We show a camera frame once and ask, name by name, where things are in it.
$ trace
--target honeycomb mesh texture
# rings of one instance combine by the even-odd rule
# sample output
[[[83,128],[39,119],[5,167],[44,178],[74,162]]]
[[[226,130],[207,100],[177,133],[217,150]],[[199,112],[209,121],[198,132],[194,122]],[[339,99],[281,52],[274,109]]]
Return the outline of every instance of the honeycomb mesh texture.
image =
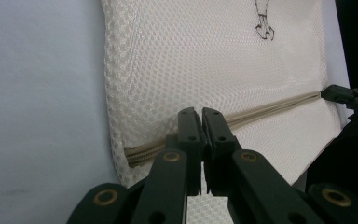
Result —
[[[123,149],[174,133],[181,109],[229,115],[327,85],[321,0],[269,1],[273,40],[255,28],[255,0],[102,3],[113,158],[127,187],[147,176],[151,164],[130,168]],[[235,134],[293,183],[339,131],[334,106],[318,100]],[[189,197],[187,223],[231,223],[227,199]]]

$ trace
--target gray background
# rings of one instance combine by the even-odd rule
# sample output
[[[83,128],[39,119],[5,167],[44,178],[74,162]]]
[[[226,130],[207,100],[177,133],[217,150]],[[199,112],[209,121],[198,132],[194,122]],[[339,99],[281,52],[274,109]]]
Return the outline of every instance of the gray background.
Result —
[[[348,86],[323,2],[328,73]],[[117,182],[103,48],[100,1],[0,0],[0,223],[64,223],[89,189]]]

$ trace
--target black machine part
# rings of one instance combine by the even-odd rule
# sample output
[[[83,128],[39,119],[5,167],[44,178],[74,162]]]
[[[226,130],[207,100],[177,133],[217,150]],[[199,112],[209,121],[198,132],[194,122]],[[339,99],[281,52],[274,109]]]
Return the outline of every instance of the black machine part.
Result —
[[[201,194],[201,163],[208,191],[228,197],[234,223],[358,223],[358,198],[319,184],[307,193],[287,184],[258,152],[242,149],[223,117],[203,108],[178,114],[178,134],[166,138],[149,176],[126,189],[103,184],[89,191],[68,224],[186,223],[187,197]]]
[[[348,123],[340,136],[342,137],[353,137],[358,134],[358,88],[348,89],[345,87],[331,85],[321,92],[322,98],[326,101],[344,104],[348,109],[353,110],[353,114],[348,117],[351,121]]]

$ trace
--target black line drawing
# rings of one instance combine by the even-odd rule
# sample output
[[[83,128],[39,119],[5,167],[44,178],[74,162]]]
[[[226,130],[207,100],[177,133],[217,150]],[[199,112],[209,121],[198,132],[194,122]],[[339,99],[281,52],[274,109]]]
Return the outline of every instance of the black line drawing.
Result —
[[[267,7],[269,6],[269,0],[255,0],[255,7],[257,8],[257,14],[259,24],[255,27],[258,34],[263,39],[274,39],[275,31],[269,26],[267,22]]]

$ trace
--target brass screw hole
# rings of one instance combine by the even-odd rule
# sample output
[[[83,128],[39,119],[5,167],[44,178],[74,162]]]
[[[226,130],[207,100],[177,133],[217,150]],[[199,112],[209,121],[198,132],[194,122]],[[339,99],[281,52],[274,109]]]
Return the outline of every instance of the brass screw hole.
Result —
[[[243,152],[241,154],[241,159],[245,161],[257,161],[257,156],[251,152]]]
[[[322,195],[324,198],[337,206],[349,207],[351,206],[351,199],[347,195],[335,189],[323,189]]]
[[[94,196],[94,203],[99,206],[107,206],[114,203],[117,199],[118,193],[113,189],[104,189]]]
[[[167,152],[162,157],[165,161],[179,161],[180,155],[177,152]]]

